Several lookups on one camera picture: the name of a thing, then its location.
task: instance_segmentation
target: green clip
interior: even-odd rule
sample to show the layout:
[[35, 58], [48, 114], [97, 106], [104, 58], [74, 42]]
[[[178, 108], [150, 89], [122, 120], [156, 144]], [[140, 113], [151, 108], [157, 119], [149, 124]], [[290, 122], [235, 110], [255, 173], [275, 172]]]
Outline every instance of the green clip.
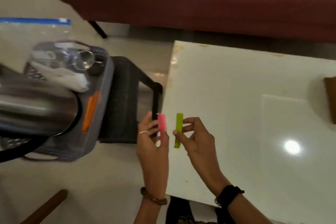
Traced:
[[[177, 113], [176, 114], [176, 130], [178, 132], [182, 132], [183, 128], [183, 114]], [[175, 145], [174, 148], [180, 148], [181, 142], [175, 137]]]

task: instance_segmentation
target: gray basket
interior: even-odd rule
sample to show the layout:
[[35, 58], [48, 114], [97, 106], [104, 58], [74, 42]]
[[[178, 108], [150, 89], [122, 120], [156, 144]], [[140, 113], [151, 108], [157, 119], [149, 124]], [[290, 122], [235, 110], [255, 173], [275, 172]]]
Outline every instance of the gray basket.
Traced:
[[[86, 45], [80, 42], [77, 43], [89, 47], [90, 51], [104, 62], [105, 69], [99, 76], [90, 77], [91, 86], [88, 91], [83, 93], [76, 93], [82, 106], [82, 115], [80, 116], [77, 124], [69, 132], [63, 135], [50, 137], [41, 147], [34, 151], [36, 153], [54, 156], [56, 158], [46, 160], [24, 157], [25, 159], [36, 161], [72, 162], [88, 154], [95, 147], [107, 104], [107, 98], [110, 93], [114, 65], [105, 49]], [[45, 78], [29, 64], [26, 66], [24, 74], [32, 79], [45, 80]], [[91, 121], [91, 125], [87, 133], [83, 134], [82, 125], [87, 110], [88, 100], [97, 90], [99, 91], [100, 95]], [[29, 139], [1, 138], [0, 144], [3, 149], [9, 149], [25, 143], [27, 140]]]

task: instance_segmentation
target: stainless steel pot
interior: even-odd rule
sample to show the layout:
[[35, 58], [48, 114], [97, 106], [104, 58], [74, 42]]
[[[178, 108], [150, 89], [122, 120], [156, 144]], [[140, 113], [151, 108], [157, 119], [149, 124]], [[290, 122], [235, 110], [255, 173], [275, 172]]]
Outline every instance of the stainless steel pot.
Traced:
[[2, 132], [27, 138], [55, 136], [69, 128], [77, 113], [77, 97], [62, 86], [26, 78], [0, 79], [0, 136]]

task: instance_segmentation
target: beaded bracelet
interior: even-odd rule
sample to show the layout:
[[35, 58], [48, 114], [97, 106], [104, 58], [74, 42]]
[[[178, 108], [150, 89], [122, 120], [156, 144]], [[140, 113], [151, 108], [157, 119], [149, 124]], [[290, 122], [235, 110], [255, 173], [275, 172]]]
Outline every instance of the beaded bracelet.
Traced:
[[166, 204], [168, 204], [168, 201], [167, 201], [166, 198], [164, 198], [164, 199], [158, 199], [158, 198], [154, 197], [153, 195], [151, 195], [151, 194], [149, 194], [147, 192], [147, 190], [146, 190], [145, 187], [142, 187], [140, 189], [140, 193], [141, 193], [141, 195], [143, 195], [144, 197], [147, 197], [150, 201], [156, 203], [157, 205], [166, 205]]

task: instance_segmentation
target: hand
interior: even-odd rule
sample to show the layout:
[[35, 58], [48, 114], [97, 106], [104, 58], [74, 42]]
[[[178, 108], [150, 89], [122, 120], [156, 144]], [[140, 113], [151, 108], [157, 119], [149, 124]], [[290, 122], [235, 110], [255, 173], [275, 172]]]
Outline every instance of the hand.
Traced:
[[[147, 192], [158, 199], [163, 199], [168, 182], [169, 136], [164, 132], [160, 137], [149, 137], [159, 131], [159, 128], [154, 128], [159, 124], [158, 121], [150, 121], [151, 116], [152, 112], [147, 113], [138, 125], [136, 153]], [[142, 131], [148, 131], [148, 134], [139, 134]], [[158, 140], [161, 141], [159, 147], [155, 145]]]
[[218, 197], [223, 188], [230, 185], [230, 182], [222, 174], [218, 164], [215, 138], [204, 127], [200, 118], [187, 118], [183, 127], [183, 133], [194, 131], [190, 138], [185, 134], [173, 131], [173, 134], [180, 140], [186, 149], [191, 164], [208, 187], [208, 189]]

